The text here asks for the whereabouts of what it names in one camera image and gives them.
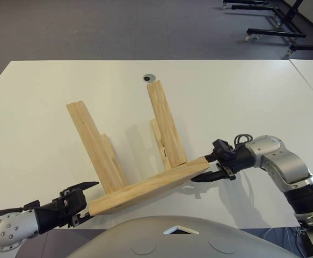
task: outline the gray carpet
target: gray carpet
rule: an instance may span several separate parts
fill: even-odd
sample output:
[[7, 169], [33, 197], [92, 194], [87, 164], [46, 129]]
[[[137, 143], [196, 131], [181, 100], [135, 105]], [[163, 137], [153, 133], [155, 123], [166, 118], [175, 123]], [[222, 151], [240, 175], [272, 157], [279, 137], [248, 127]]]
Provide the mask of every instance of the gray carpet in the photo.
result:
[[[282, 59], [285, 38], [243, 41], [248, 27], [271, 29], [271, 15], [222, 0], [0, 0], [0, 73], [11, 60]], [[312, 44], [313, 28], [295, 20]]]

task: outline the black metal frame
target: black metal frame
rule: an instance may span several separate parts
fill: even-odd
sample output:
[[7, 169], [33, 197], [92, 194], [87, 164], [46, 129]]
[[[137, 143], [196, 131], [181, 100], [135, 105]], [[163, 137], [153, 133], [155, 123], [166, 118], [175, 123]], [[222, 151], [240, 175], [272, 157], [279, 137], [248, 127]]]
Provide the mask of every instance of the black metal frame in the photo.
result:
[[268, 4], [268, 1], [264, 0], [223, 0], [223, 9], [227, 8], [227, 3], [232, 4]]
[[297, 0], [287, 13], [283, 13], [279, 8], [272, 7], [272, 6], [232, 5], [231, 8], [233, 10], [269, 10], [269, 11], [273, 11], [274, 15], [276, 15], [280, 19], [280, 22], [277, 23], [277, 26], [280, 28], [284, 24], [290, 30], [290, 32], [286, 32], [286, 31], [262, 30], [259, 28], [248, 28], [245, 41], [248, 41], [250, 35], [252, 35], [252, 34], [273, 35], [273, 36], [291, 37], [291, 38], [305, 38], [307, 35], [304, 34], [292, 22], [292, 19], [294, 18], [296, 13], [298, 13], [298, 8], [302, 2], [303, 2], [303, 0]]
[[294, 45], [294, 44], [292, 44], [289, 47], [289, 50], [286, 54], [291, 55], [293, 52], [295, 52], [297, 50], [313, 50], [313, 45]]

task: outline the caster wheel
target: caster wheel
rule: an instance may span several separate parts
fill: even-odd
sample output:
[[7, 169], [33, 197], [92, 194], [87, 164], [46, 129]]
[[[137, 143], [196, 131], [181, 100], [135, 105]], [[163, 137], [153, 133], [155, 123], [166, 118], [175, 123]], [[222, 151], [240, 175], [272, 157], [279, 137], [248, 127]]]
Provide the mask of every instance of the caster wheel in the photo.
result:
[[247, 42], [249, 40], [250, 35], [247, 34], [246, 37], [244, 38], [244, 41]]

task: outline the wooden plank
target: wooden plank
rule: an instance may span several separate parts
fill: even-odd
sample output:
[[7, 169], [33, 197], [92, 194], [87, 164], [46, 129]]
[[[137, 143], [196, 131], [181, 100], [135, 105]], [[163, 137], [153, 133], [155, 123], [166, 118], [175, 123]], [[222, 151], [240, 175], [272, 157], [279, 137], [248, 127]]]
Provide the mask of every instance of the wooden plank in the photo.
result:
[[85, 104], [82, 101], [67, 105], [69, 114], [81, 137], [87, 153], [92, 161], [100, 182], [106, 194], [124, 188], [125, 178], [122, 178], [110, 158], [101, 135], [93, 122]]
[[147, 88], [166, 156], [171, 167], [174, 168], [187, 161], [185, 151], [160, 81], [149, 83]]
[[152, 131], [154, 132], [157, 147], [158, 147], [158, 150], [160, 152], [161, 159], [162, 159], [163, 165], [165, 167], [165, 170], [169, 170], [172, 167], [169, 163], [169, 159], [168, 159], [167, 154], [166, 154], [165, 146], [162, 144], [161, 133], [160, 133], [160, 130], [158, 128], [157, 121], [155, 118], [150, 121], [150, 125], [152, 128]]
[[129, 185], [127, 180], [126, 180], [126, 178], [125, 178], [123, 170], [122, 170], [122, 168], [121, 168], [121, 166], [120, 166], [120, 164], [118, 162], [118, 159], [117, 159], [117, 156], [116, 156], [116, 154], [115, 154], [115, 152], [113, 150], [113, 147], [112, 147], [112, 145], [110, 143], [110, 139], [108, 138], [108, 136], [106, 134], [102, 134], [101, 138], [102, 138], [102, 140], [103, 140], [103, 142], [105, 144], [106, 150], [107, 150], [108, 154], [110, 155], [110, 158], [111, 158], [113, 164], [115, 165], [115, 168], [117, 169], [117, 171], [119, 173], [120, 178], [123, 181], [123, 184], [125, 186]]
[[90, 215], [110, 214], [155, 197], [203, 173], [210, 165], [204, 157], [182, 164], [147, 180], [89, 202]]

